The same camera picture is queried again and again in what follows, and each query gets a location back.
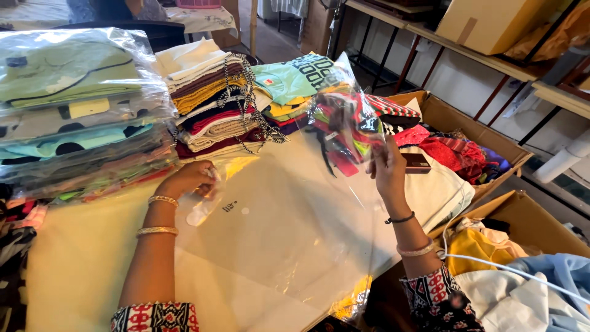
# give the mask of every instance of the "mint green t-shirt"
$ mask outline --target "mint green t-shirt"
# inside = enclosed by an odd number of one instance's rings
[[[252,67],[256,85],[266,90],[273,102],[285,105],[295,97],[315,95],[324,87],[334,62],[318,54],[306,54],[291,61]]]

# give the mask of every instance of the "black bracelet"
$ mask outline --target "black bracelet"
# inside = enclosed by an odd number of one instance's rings
[[[409,217],[407,217],[407,218],[398,219],[398,220],[393,220],[393,219],[389,218],[385,221],[385,223],[386,224],[391,224],[391,223],[399,224],[399,223],[407,222],[408,220],[412,219],[414,216],[415,216],[415,213],[414,213],[414,211],[412,211],[412,214],[410,214]]]

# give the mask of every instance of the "white sticker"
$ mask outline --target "white sticker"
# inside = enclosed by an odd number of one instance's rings
[[[329,141],[329,140],[331,140],[332,138],[336,137],[337,135],[338,135],[338,133],[337,133],[337,132],[333,132],[333,133],[331,133],[330,135],[326,136],[326,140],[327,140],[327,141]]]

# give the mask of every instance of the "wooden pole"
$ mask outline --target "wooden pole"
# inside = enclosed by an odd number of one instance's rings
[[[258,0],[252,0],[250,11],[250,55],[256,58],[256,13],[258,12]]]

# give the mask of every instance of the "white table surface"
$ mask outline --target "white table surface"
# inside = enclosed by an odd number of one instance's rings
[[[184,220],[176,220],[181,230],[175,251],[176,300],[195,304],[202,331],[303,331],[321,319],[332,302],[348,296],[362,276],[371,271],[376,277],[401,259],[391,225],[383,223],[387,215],[380,208],[382,202],[372,201],[377,195],[373,181],[361,173],[350,178],[337,173],[339,178],[333,179],[318,149],[312,153],[299,133],[290,138],[289,143],[267,144],[256,162],[278,163],[277,172],[290,174],[301,188],[307,188],[302,192],[314,195],[307,198],[309,204],[317,204],[323,217],[295,223],[251,219],[247,231],[227,232],[241,246],[224,239],[219,248],[215,248],[215,241],[200,238]],[[441,213],[457,204],[455,192],[424,194],[453,185],[432,183],[435,176],[437,172],[407,175],[408,204],[419,220],[441,219]],[[155,180],[91,203],[49,210],[29,252],[28,332],[108,329],[136,246],[135,231],[158,184]],[[451,200],[449,207],[445,202]],[[213,219],[205,223],[214,223]],[[310,250],[297,253],[299,260],[292,275],[281,281],[277,275],[257,275],[249,270],[248,262],[263,265],[267,256],[277,259],[272,252],[262,252],[260,245],[255,248],[256,255],[245,251],[257,230],[261,234],[258,242],[273,248],[298,243],[295,241],[301,241],[301,234],[310,234],[304,240],[316,241],[313,246],[301,246]],[[330,257],[331,268],[317,265]]]
[[[231,29],[230,34],[238,36],[234,17],[223,7],[165,9],[168,21],[184,24],[187,34]],[[65,0],[26,0],[15,8],[0,8],[0,27],[17,31],[59,27],[69,24],[69,12]]]

